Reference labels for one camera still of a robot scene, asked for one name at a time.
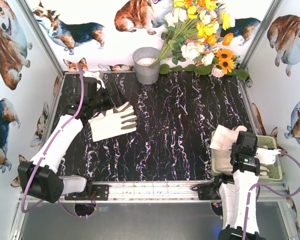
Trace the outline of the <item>work glove with grey band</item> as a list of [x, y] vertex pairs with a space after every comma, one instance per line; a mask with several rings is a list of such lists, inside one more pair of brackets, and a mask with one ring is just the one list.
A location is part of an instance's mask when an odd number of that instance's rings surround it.
[[268, 179], [270, 177], [270, 170], [267, 168], [266, 165], [260, 166], [259, 177], [263, 179]]

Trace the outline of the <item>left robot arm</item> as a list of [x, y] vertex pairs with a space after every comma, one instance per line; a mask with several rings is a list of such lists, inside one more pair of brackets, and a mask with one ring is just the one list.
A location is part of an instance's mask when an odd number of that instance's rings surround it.
[[55, 203], [61, 196], [74, 195], [88, 199], [93, 192], [92, 180], [79, 174], [58, 176], [61, 159], [73, 139], [88, 121], [124, 103], [117, 85], [110, 81], [83, 76], [79, 78], [73, 95], [63, 108], [57, 126], [40, 151], [29, 161], [19, 164], [17, 171], [24, 196]]

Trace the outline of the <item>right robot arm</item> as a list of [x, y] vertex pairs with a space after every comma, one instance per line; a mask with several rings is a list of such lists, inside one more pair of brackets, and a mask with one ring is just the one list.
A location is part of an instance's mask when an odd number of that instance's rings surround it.
[[256, 218], [256, 189], [260, 175], [260, 160], [256, 158], [258, 138], [240, 131], [232, 144], [230, 164], [233, 181], [223, 181], [219, 187], [223, 226], [219, 240], [263, 240]]

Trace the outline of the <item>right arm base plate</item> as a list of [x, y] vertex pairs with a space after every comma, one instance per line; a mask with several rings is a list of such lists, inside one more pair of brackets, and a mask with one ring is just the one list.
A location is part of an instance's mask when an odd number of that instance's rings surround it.
[[219, 190], [214, 185], [199, 185], [197, 187], [199, 200], [220, 200]]

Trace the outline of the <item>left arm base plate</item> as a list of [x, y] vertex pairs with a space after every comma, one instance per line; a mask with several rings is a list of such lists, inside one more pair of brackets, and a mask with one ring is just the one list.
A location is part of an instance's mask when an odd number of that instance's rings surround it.
[[69, 193], [64, 196], [66, 201], [107, 201], [109, 197], [108, 184], [90, 184], [87, 185], [83, 192]]

